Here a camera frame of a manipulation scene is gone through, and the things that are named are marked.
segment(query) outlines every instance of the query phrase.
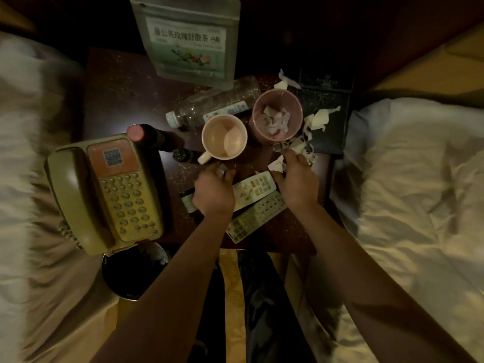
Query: white mug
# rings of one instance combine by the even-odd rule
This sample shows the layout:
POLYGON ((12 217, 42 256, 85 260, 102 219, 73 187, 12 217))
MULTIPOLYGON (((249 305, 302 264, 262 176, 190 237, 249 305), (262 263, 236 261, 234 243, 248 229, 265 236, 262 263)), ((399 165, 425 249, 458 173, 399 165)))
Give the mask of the white mug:
POLYGON ((203 126, 202 144, 206 151, 198 158, 200 164, 211 158, 233 159, 247 145, 247 129, 234 115, 216 115, 203 126))

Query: white remote control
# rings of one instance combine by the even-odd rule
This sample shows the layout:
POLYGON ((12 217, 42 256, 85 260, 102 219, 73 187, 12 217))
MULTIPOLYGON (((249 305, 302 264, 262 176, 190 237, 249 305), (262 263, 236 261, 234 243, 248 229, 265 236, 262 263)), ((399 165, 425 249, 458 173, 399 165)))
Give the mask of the white remote control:
POLYGON ((237 211, 275 191, 275 182, 269 171, 249 177, 233 185, 237 211))
POLYGON ((286 203, 278 191, 257 201, 237 218, 232 219, 226 230, 235 244, 254 232, 260 226, 287 208, 286 203))

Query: bed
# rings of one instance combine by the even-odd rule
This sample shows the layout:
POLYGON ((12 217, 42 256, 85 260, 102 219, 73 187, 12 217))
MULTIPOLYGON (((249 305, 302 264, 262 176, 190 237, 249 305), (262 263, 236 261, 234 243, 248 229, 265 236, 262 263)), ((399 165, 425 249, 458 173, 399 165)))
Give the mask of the bed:
MULTIPOLYGON (((357 242, 484 361, 484 110, 384 99, 348 124, 330 198, 357 242)), ((376 358, 343 309, 334 362, 376 358)))
POLYGON ((53 48, 0 32, 0 360, 86 362, 117 298, 59 234, 44 160, 82 118, 83 73, 53 48))

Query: mug handle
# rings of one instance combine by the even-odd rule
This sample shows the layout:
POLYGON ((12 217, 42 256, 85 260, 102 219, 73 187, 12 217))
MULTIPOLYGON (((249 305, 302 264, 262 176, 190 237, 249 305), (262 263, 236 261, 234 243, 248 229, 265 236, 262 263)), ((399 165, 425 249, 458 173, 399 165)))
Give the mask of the mug handle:
POLYGON ((212 155, 209 152, 204 152, 202 155, 199 156, 198 162, 200 164, 207 163, 210 159, 212 159, 212 155))

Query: pink plastic cup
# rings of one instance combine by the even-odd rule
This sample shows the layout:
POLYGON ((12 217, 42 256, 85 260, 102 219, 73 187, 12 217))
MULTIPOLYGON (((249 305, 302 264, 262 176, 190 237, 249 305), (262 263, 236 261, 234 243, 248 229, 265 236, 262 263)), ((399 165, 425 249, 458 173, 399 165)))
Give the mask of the pink plastic cup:
POLYGON ((256 100, 256 104, 254 104, 252 116, 249 121, 249 132, 258 142, 263 145, 273 145, 275 143, 290 139, 299 131, 301 125, 303 124, 302 110, 303 108, 301 107, 299 99, 290 91, 283 89, 272 89, 266 91, 264 94, 261 94, 261 96, 256 100), (277 134, 277 136, 271 137, 260 132, 256 125, 256 119, 259 115, 263 114, 263 111, 267 105, 279 112, 282 110, 282 108, 285 108, 287 112, 291 114, 289 123, 287 125, 289 131, 287 131, 286 134, 277 134))

